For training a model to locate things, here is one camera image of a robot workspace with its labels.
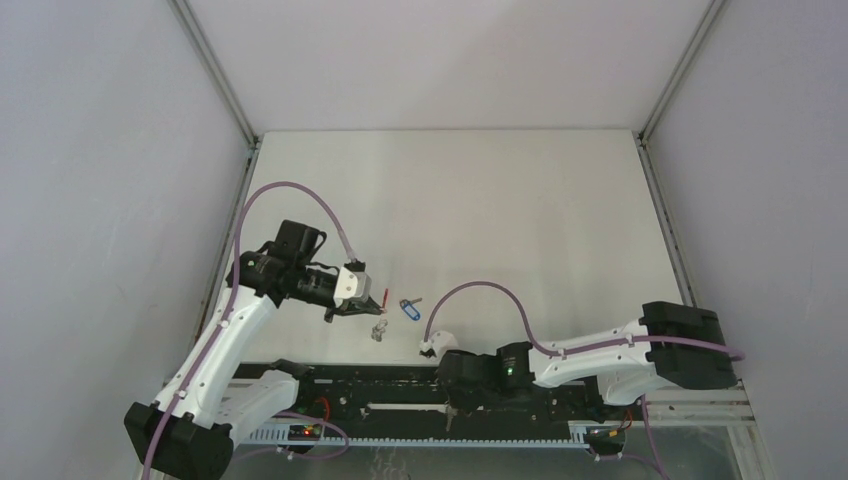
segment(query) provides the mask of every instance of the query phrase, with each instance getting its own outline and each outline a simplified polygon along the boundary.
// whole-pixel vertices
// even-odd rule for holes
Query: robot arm
[[[496,355],[474,355],[459,350],[456,338],[434,332],[422,342],[422,355],[439,360],[439,378],[446,385],[486,386],[501,395],[533,385],[556,388],[567,382],[597,377],[598,393],[607,405],[630,405],[641,395],[678,385],[690,390],[736,385],[726,354],[674,344],[634,341],[636,337],[671,336],[724,345],[714,312],[667,302],[643,305],[644,316],[602,333],[565,341],[541,342],[550,350],[576,353],[549,356],[529,342],[512,343]],[[604,345],[584,349],[587,345]]]
[[[298,382],[282,371],[266,372],[259,382],[222,403],[245,349],[283,300],[323,306],[328,322],[334,315],[382,312],[370,296],[364,263],[338,268],[312,262],[323,239],[324,232],[286,220],[273,242],[240,256],[239,284],[233,285],[231,272],[212,319],[182,367],[152,404],[136,402],[124,417],[140,461],[175,394],[180,400],[167,420],[153,468],[177,478],[220,478],[233,449],[268,418],[294,404]],[[227,315],[232,289],[237,296]],[[198,358],[190,385],[181,390]]]

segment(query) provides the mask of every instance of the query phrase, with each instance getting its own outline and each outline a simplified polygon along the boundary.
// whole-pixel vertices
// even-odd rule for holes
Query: gray wall
[[[785,479],[844,476],[846,45],[844,0],[732,1],[651,140]]]
[[[0,469],[131,478],[246,148],[167,2],[0,5]]]

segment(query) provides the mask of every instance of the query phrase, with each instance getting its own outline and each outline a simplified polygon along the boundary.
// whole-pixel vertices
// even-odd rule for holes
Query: table surface
[[[470,280],[499,282],[521,299],[539,340],[623,325],[641,305],[680,302],[638,153],[629,131],[271,132],[250,185],[303,183],[334,209],[373,296],[389,289],[380,317],[338,317],[283,302],[244,361],[434,364],[418,355],[438,299]],[[265,193],[245,220],[242,248],[257,249],[290,219],[328,232],[315,260],[346,257],[329,218],[294,189]],[[423,297],[410,320],[402,298]],[[503,293],[475,287],[445,303],[434,330],[463,349],[493,353],[526,336]]]

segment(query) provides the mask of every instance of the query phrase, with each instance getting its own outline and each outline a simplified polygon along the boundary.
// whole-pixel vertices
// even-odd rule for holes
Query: white wall
[[[652,140],[784,479],[844,477],[846,24],[843,0],[730,2]]]
[[[0,45],[2,477],[130,478],[246,147],[164,1],[6,1]]]
[[[521,299],[538,339],[619,327],[642,304],[680,301],[633,134],[626,130],[270,132],[251,190],[302,182],[331,205],[368,265],[374,297],[389,288],[389,325],[372,316],[322,321],[323,309],[286,302],[252,342],[247,361],[436,364],[418,354],[432,308],[472,280]],[[320,206],[292,189],[263,195],[243,248],[291,219],[329,232],[316,261],[339,265],[341,242]],[[410,320],[401,298],[423,297]],[[435,329],[463,349],[494,353],[526,338],[509,298],[474,288],[439,310]]]
[[[263,132],[635,130],[709,0],[193,3]]]

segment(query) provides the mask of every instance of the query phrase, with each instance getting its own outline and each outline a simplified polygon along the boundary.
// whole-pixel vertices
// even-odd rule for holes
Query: red wire
[[[628,428],[630,428],[632,426],[633,426],[633,412],[631,412],[630,409],[628,408],[625,412],[624,420],[621,421],[621,425],[618,428],[623,428],[623,429],[627,430]]]
[[[315,400],[315,403],[321,402],[324,404],[324,421],[328,421],[330,419],[330,402],[327,401],[324,397],[318,397]]]

